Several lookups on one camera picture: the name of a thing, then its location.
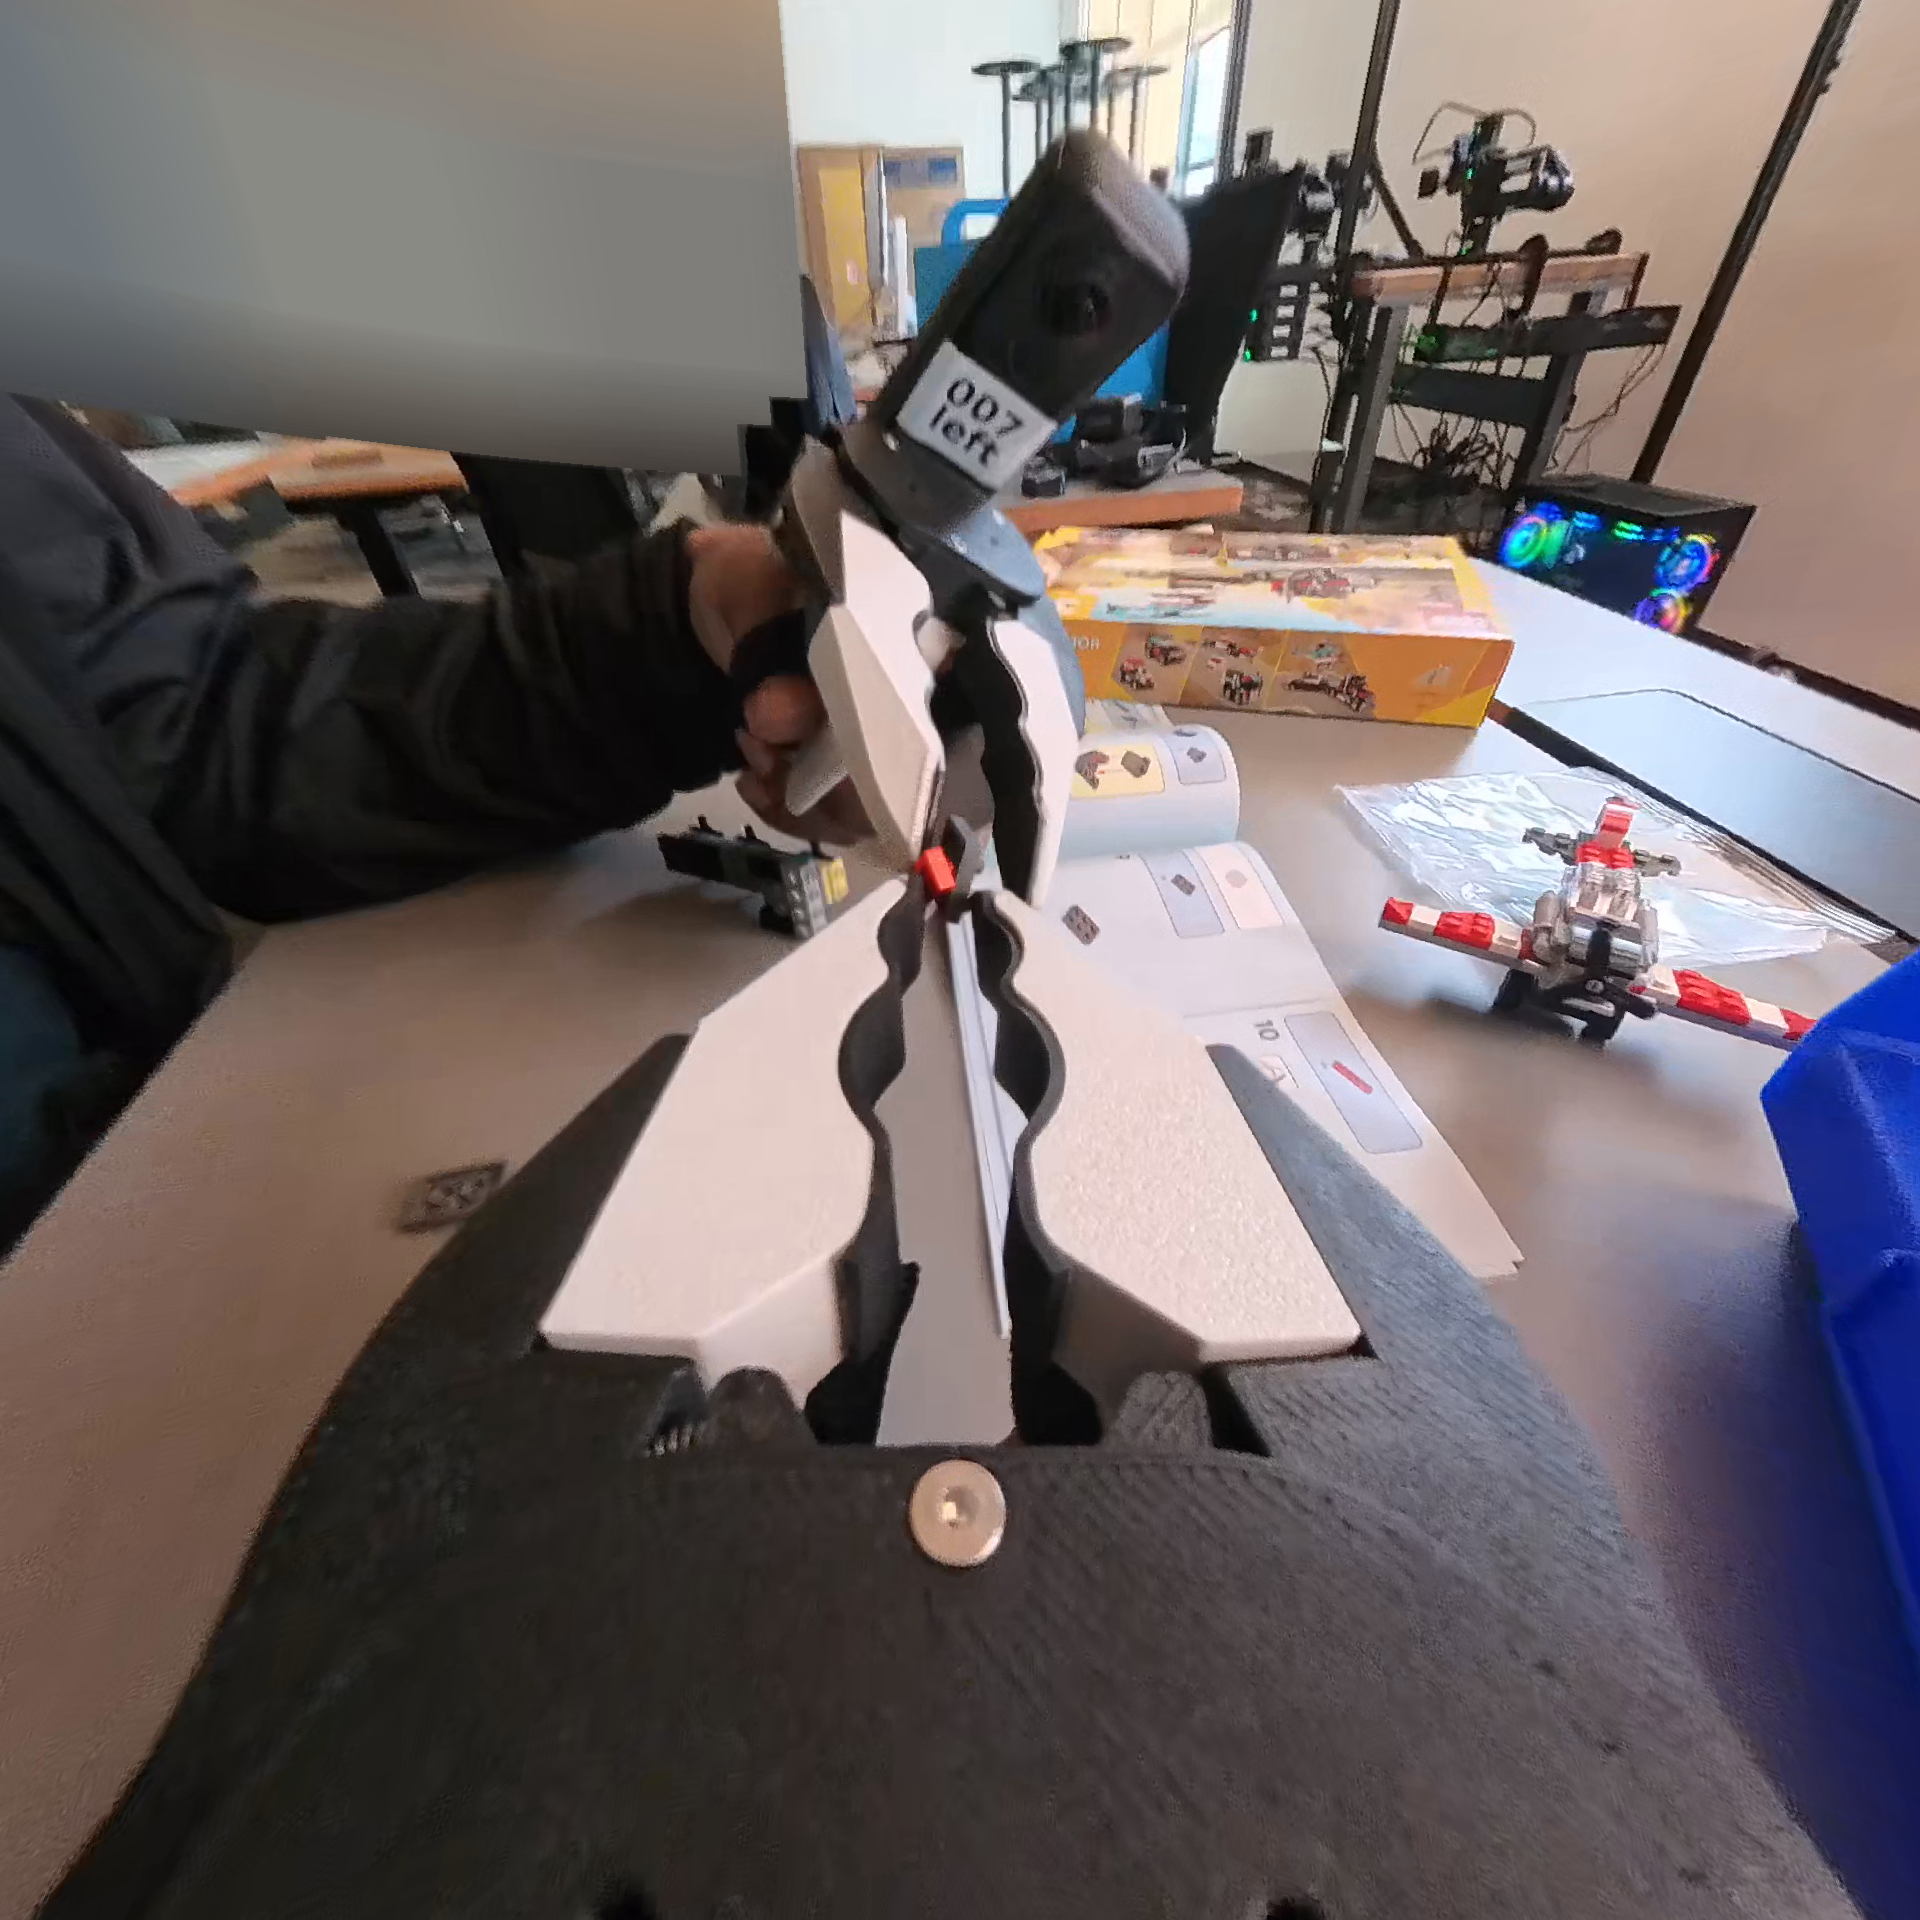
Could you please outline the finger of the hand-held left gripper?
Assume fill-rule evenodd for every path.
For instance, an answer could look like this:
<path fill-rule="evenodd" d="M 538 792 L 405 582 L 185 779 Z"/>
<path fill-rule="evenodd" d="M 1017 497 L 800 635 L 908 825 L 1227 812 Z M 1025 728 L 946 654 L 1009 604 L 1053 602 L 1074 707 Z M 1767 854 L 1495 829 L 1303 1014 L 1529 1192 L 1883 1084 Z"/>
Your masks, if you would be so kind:
<path fill-rule="evenodd" d="M 840 586 L 807 644 L 825 709 L 807 745 L 807 810 L 853 784 L 884 854 L 913 868 L 943 833 L 946 745 L 930 702 L 957 637 L 883 530 L 841 513 L 836 533 Z"/>
<path fill-rule="evenodd" d="M 969 632 L 938 678 L 938 829 L 956 818 L 988 833 L 1000 888 L 1028 905 L 1045 902 L 1061 860 L 1084 697 L 1068 637 L 1011 616 Z"/>

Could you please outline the black toy vehicle chassis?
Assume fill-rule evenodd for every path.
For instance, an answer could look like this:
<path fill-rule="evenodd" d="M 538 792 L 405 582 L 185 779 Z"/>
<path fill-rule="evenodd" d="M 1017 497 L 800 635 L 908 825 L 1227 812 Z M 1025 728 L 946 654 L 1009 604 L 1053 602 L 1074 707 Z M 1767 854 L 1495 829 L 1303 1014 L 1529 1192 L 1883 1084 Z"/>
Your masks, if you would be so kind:
<path fill-rule="evenodd" d="M 819 937 L 848 901 L 847 865 L 820 849 L 777 849 L 754 829 L 723 833 L 706 816 L 663 833 L 657 845 L 673 874 L 752 898 L 760 925 L 787 939 Z"/>

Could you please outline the person's left forearm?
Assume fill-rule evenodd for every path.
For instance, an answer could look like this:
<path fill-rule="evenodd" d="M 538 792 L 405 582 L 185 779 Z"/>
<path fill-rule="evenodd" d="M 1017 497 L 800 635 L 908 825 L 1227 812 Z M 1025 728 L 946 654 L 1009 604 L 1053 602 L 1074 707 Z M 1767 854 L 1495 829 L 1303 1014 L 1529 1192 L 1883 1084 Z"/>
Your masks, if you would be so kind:
<path fill-rule="evenodd" d="M 315 918 L 636 828 L 735 766 L 692 537 L 471 604 L 272 602 L 204 659 L 163 828 L 249 922 Z"/>

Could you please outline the person's left hand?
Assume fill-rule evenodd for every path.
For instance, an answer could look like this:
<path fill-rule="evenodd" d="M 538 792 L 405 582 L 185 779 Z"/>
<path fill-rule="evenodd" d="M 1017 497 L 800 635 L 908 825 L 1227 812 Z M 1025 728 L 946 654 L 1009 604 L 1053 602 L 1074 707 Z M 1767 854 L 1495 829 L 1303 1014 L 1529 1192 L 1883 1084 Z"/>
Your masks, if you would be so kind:
<path fill-rule="evenodd" d="M 741 643 L 797 611 L 800 579 L 771 533 L 760 525 L 698 528 L 685 540 L 685 554 L 692 632 L 739 702 L 741 800 L 776 833 L 807 844 L 850 849 L 866 842 L 874 825 L 853 782 L 841 782 L 817 806 L 803 812 L 787 802 L 793 761 L 828 732 L 825 702 L 809 673 L 765 675 L 748 690 L 731 682 Z"/>

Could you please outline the black device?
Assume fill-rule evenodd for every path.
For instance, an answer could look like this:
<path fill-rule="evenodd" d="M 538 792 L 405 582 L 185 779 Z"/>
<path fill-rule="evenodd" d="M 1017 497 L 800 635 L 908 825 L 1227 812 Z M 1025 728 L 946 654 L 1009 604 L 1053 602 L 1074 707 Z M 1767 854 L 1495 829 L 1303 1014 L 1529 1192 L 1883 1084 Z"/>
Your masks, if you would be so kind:
<path fill-rule="evenodd" d="M 1167 478 L 1184 457 L 1188 409 L 1140 396 L 1096 397 L 1068 429 L 1023 468 L 1026 499 L 1064 497 L 1071 483 L 1139 491 Z"/>

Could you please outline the black monitor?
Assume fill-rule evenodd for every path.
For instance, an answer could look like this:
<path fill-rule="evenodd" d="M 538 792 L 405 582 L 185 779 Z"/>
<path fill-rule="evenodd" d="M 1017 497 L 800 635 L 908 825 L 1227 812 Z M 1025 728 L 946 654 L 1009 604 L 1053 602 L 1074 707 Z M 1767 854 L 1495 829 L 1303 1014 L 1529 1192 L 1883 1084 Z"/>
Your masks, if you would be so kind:
<path fill-rule="evenodd" d="M 1216 457 L 1216 420 L 1263 288 L 1299 219 L 1309 165 L 1266 165 L 1183 203 L 1186 288 L 1167 329 L 1161 400 L 1184 417 L 1184 454 Z"/>

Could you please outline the cardboard boxes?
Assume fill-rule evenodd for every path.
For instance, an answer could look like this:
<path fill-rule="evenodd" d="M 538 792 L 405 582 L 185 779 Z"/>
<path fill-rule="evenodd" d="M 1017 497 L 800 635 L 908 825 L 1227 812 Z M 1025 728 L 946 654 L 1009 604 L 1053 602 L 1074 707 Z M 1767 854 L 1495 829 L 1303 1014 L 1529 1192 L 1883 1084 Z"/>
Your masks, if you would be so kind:
<path fill-rule="evenodd" d="M 968 195 L 957 146 L 795 146 L 803 267 L 844 345 L 896 342 L 920 329 L 922 252 L 944 241 Z"/>

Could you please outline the yellow toy set box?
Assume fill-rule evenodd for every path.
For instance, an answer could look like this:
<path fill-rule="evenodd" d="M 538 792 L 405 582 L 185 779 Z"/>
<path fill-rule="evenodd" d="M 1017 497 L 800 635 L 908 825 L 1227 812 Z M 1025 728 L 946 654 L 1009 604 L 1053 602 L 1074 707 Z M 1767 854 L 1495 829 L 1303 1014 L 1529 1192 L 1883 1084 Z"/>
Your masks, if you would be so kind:
<path fill-rule="evenodd" d="M 1452 537 L 1061 528 L 1035 550 L 1093 702 L 1477 730 L 1516 651 Z"/>

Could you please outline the wooden side table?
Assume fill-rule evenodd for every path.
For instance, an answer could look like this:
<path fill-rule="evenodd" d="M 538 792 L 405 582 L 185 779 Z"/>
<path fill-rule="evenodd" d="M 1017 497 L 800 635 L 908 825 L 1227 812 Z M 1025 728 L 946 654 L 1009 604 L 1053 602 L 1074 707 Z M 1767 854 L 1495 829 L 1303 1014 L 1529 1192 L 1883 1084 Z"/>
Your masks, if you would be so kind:
<path fill-rule="evenodd" d="M 1219 468 L 1168 470 L 1145 486 L 1101 486 L 1073 478 L 1064 494 L 1026 497 L 1011 491 L 1001 514 L 1035 540 L 1061 528 L 1131 530 L 1168 528 L 1241 514 L 1243 483 Z"/>

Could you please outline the equipment rack with wooden top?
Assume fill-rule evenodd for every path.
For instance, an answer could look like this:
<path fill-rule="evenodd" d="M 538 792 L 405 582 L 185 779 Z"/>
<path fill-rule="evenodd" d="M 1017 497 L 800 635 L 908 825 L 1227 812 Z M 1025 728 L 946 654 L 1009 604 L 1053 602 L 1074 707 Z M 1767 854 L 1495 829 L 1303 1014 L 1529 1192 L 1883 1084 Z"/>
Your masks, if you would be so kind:
<path fill-rule="evenodd" d="M 1471 441 L 1488 434 L 1505 499 L 1543 481 L 1589 362 L 1631 352 L 1653 363 L 1677 332 L 1676 304 L 1643 301 L 1647 269 L 1636 252 L 1541 238 L 1477 259 L 1277 265 L 1241 354 L 1277 363 L 1333 352 L 1305 478 L 1309 528 L 1360 528 L 1397 412 L 1464 422 Z"/>

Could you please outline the computer tower with glowing fans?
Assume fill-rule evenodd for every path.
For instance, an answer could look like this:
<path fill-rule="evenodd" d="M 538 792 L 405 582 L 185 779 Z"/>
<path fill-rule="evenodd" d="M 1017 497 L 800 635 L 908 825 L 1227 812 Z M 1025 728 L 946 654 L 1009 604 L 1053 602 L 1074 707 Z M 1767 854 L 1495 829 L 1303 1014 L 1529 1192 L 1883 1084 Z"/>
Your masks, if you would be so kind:
<path fill-rule="evenodd" d="M 1615 476 L 1547 476 L 1505 517 L 1492 560 L 1674 635 L 1691 635 L 1756 507 Z"/>

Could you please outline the dark grey flat panel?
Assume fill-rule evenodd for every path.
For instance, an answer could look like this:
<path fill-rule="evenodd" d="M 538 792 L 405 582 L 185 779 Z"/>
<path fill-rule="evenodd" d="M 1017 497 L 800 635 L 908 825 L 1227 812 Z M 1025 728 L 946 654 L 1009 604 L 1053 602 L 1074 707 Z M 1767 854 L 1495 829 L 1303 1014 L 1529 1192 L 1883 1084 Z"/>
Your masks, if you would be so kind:
<path fill-rule="evenodd" d="M 1667 688 L 1505 707 L 1528 745 L 1616 774 L 1917 939 L 1917 800 L 1835 756 Z"/>

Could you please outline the blue plastic bin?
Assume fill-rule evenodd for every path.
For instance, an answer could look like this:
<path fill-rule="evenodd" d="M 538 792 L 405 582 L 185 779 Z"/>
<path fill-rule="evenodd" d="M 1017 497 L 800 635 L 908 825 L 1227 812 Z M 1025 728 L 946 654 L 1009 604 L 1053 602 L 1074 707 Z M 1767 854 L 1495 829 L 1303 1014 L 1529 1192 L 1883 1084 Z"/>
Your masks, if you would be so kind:
<path fill-rule="evenodd" d="M 1817 1019 L 1760 1104 L 1815 1273 L 1815 1316 L 1917 1645 L 1917 958 Z"/>

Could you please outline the black light stand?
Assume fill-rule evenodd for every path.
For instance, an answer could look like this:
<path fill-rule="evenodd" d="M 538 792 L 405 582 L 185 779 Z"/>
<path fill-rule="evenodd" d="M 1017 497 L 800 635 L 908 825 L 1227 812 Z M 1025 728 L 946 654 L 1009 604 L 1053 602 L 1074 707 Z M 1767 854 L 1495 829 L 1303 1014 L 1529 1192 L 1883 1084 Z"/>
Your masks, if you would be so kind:
<path fill-rule="evenodd" d="M 1668 444 L 1674 441 L 1676 427 L 1691 403 L 1693 389 L 1721 334 L 1721 325 L 1728 320 L 1741 276 L 1760 244 L 1760 236 L 1764 234 L 1770 212 L 1785 185 L 1793 161 L 1834 86 L 1861 9 L 1861 3 L 1826 5 L 1817 34 L 1808 49 L 1808 58 L 1804 59 L 1793 86 L 1788 108 L 1784 110 L 1784 118 L 1767 144 L 1757 176 L 1744 200 L 1728 244 L 1720 256 L 1720 267 L 1698 304 L 1687 342 L 1681 350 L 1658 414 L 1651 420 L 1639 457 L 1631 470 L 1631 481 L 1636 484 L 1653 484 L 1665 465 Z"/>

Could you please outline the person's torso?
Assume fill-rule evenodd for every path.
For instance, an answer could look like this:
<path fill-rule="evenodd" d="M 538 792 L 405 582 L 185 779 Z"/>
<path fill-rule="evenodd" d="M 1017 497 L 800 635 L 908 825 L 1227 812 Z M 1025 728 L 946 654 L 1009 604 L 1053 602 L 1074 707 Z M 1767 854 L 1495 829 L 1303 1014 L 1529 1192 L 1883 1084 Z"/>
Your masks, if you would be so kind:
<path fill-rule="evenodd" d="M 2 406 L 5 1253 L 234 972 L 160 825 L 252 579 L 51 400 Z"/>

